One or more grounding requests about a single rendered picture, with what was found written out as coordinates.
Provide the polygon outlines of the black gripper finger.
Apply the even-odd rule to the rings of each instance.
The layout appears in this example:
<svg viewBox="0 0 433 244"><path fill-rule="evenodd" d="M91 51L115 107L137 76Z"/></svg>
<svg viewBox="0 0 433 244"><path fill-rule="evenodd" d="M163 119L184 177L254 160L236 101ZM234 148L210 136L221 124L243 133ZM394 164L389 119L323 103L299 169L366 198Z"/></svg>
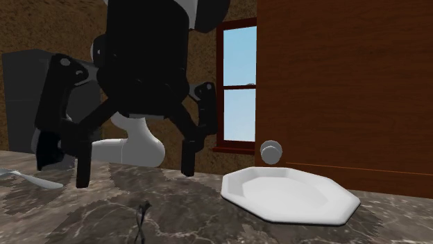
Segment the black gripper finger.
<svg viewBox="0 0 433 244"><path fill-rule="evenodd" d="M56 164L65 155L77 158L76 186L87 188L92 161L91 135L117 112L110 100L100 104L80 123L67 119L67 105L75 87L87 82L89 71L77 60L57 53L51 57L35 117L40 135L36 147L37 169Z"/></svg>

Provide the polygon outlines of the white octagonal plate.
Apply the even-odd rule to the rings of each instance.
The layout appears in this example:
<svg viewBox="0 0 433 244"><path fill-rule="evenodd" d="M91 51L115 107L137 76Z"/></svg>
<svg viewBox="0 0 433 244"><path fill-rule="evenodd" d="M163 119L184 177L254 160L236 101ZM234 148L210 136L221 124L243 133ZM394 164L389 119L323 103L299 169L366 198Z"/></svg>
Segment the white octagonal plate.
<svg viewBox="0 0 433 244"><path fill-rule="evenodd" d="M272 223L344 225L360 205L357 196L330 178L280 167L226 174L221 196Z"/></svg>

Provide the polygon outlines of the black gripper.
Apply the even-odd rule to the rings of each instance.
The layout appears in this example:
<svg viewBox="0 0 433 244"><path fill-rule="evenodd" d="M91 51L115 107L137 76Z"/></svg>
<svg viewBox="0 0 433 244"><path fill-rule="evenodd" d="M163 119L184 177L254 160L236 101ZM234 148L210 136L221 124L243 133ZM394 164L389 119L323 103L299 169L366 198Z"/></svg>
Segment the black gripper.
<svg viewBox="0 0 433 244"><path fill-rule="evenodd" d="M183 135L181 173L194 176L196 153L218 131L214 83L189 86L196 125L181 103L186 79L189 17L174 0L108 0L104 63L97 73L122 114L165 116Z"/></svg>

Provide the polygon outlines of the dark grey block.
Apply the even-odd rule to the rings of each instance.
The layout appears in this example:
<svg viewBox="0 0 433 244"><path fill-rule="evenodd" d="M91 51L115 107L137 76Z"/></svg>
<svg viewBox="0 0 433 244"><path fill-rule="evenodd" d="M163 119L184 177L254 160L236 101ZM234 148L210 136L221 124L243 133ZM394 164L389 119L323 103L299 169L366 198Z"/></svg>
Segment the dark grey block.
<svg viewBox="0 0 433 244"><path fill-rule="evenodd" d="M35 115L52 55L39 49L1 55L11 151L31 152ZM96 82L90 82L72 91L67 114L73 121L79 122L100 103L99 86Z"/></svg>

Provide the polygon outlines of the red framed window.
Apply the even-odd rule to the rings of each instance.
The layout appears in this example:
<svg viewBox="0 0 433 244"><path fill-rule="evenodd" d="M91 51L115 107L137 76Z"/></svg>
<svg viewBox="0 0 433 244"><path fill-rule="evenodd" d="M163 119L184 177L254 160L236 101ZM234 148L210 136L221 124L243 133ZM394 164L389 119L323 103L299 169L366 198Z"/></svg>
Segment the red framed window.
<svg viewBox="0 0 433 244"><path fill-rule="evenodd" d="M216 30L219 130L214 152L252 155L255 149L257 19L223 22Z"/></svg>

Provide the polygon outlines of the brown wooden door, grey knob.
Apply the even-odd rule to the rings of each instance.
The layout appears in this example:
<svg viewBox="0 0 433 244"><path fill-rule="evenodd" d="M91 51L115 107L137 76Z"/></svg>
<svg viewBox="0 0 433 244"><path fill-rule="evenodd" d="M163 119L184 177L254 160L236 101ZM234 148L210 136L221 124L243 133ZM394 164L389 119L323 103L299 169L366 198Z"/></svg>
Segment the brown wooden door, grey knob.
<svg viewBox="0 0 433 244"><path fill-rule="evenodd" d="M281 167L433 198L433 0L257 0L267 140Z"/></svg>

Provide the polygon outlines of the silver spoon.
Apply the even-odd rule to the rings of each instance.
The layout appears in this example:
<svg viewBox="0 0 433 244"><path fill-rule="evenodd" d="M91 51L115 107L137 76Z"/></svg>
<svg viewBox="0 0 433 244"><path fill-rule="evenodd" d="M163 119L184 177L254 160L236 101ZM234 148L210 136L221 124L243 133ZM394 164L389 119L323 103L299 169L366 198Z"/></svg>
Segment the silver spoon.
<svg viewBox="0 0 433 244"><path fill-rule="evenodd" d="M44 180L44 179L34 177L31 175L26 175L26 174L20 173L19 171L16 171L16 170L0 168L0 176L4 176L4 175L16 175L16 176L22 177L25 180L31 182L32 184L35 184L35 185L40 186L40 187L45 188L45 189L61 189L64 186L61 183Z"/></svg>

